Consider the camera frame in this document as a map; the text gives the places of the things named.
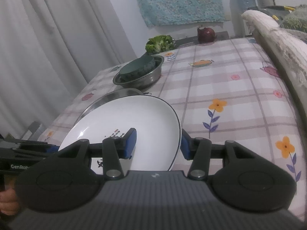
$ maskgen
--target white plate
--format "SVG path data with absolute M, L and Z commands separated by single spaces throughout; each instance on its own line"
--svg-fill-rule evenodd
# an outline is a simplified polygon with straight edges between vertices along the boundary
M 174 109 L 164 100 L 153 96 L 136 95 L 110 101 L 83 117 L 67 134 L 60 150 L 78 139 L 101 143 L 116 129 L 126 133 L 137 131 L 137 141 L 131 160 L 120 162 L 127 170 L 170 170 L 181 143 L 181 125 Z M 102 174 L 99 162 L 92 158 L 91 169 Z

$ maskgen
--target plaid tablecloth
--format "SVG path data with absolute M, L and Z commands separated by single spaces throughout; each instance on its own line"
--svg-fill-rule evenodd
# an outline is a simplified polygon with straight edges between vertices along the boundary
M 289 172 L 297 183 L 290 210 L 303 220 L 305 139 L 287 89 L 260 45 L 252 38 L 233 39 L 161 55 L 162 77 L 143 92 L 171 104 L 191 137 L 216 144 L 235 140 Z M 39 140 L 60 145 L 88 105 L 117 89 L 112 79 L 122 66 L 99 72 Z M 173 169 L 187 172 L 190 164 L 179 152 Z M 221 160 L 212 160 L 209 173 L 221 167 Z

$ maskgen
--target white wall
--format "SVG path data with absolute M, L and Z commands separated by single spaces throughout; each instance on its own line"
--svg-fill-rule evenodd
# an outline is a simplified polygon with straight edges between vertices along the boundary
M 110 0 L 114 10 L 122 24 L 122 27 L 132 45 L 133 50 L 139 57 L 145 52 L 145 44 L 148 38 L 160 34 L 171 35 L 174 39 L 182 39 L 197 35 L 197 27 L 201 23 L 188 25 L 165 25 L 159 27 L 148 28 L 139 12 L 139 7 L 136 0 Z M 307 3 L 307 0 L 276 0 L 277 5 L 292 5 L 296 6 L 302 3 Z M 230 0 L 223 0 L 225 17 L 231 20 Z M 235 30 L 232 21 L 224 23 L 203 23 L 203 26 L 211 27 L 216 32 L 228 31 L 229 36 L 235 35 Z

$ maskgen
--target human hand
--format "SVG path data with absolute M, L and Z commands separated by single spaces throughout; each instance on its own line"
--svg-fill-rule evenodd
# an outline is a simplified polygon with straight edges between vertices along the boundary
M 9 183 L 9 189 L 0 192 L 0 211 L 6 215 L 15 215 L 19 211 L 19 203 L 14 190 L 15 179 Z

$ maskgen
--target ribbed gray surface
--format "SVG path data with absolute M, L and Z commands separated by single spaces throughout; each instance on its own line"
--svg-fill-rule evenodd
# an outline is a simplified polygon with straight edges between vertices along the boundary
M 107 182 L 87 205 L 59 214 L 25 210 L 13 230 L 301 230 L 303 223 L 287 210 L 251 214 L 218 201 L 203 182 L 181 171 L 130 171 Z

